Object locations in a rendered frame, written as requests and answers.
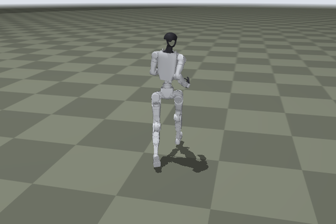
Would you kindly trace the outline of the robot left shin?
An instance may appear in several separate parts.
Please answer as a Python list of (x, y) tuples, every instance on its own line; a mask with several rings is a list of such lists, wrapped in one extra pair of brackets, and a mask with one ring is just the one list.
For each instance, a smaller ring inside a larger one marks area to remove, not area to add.
[(153, 133), (152, 133), (152, 140), (153, 140), (153, 145), (154, 145), (154, 154), (158, 154), (158, 147), (159, 147), (159, 142), (160, 142), (160, 131), (155, 131), (154, 130), (154, 123), (153, 123)]

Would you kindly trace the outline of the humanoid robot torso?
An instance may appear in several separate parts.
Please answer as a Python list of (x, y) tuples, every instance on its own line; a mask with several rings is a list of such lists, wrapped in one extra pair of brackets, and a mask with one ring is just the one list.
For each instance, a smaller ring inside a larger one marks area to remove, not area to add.
[(174, 53), (165, 53), (164, 50), (160, 50), (158, 53), (157, 72), (160, 80), (164, 80), (161, 87), (161, 99), (173, 99), (173, 91), (171, 83), (174, 80), (173, 76), (176, 72), (176, 66), (178, 63), (176, 51)]

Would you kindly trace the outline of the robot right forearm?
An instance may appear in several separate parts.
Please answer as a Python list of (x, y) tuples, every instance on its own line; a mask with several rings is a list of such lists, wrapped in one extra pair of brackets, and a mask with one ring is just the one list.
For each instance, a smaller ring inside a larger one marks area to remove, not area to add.
[(182, 74), (179, 75), (178, 83), (181, 84), (183, 87), (189, 88), (191, 84), (187, 83), (183, 78)]

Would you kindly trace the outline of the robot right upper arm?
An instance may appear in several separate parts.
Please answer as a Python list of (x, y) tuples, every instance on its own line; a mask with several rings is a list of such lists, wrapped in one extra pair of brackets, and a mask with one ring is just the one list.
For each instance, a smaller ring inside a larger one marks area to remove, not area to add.
[(176, 72), (173, 76), (173, 78), (175, 80), (179, 80), (179, 75), (181, 74), (183, 68), (184, 68), (184, 64), (186, 62), (186, 58), (182, 55), (182, 54), (177, 54), (177, 66), (176, 66)]

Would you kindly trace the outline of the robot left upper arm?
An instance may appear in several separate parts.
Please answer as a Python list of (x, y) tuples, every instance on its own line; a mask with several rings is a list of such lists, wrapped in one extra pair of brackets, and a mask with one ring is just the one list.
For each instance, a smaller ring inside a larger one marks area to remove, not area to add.
[(159, 53), (159, 51), (154, 51), (153, 53), (152, 53), (152, 59), (151, 59), (151, 70), (150, 70), (150, 74), (151, 75), (154, 75), (154, 76), (156, 76), (157, 75), (157, 73), (158, 73), (158, 71), (156, 70), (156, 66), (157, 66), (157, 56), (158, 56), (158, 53)]

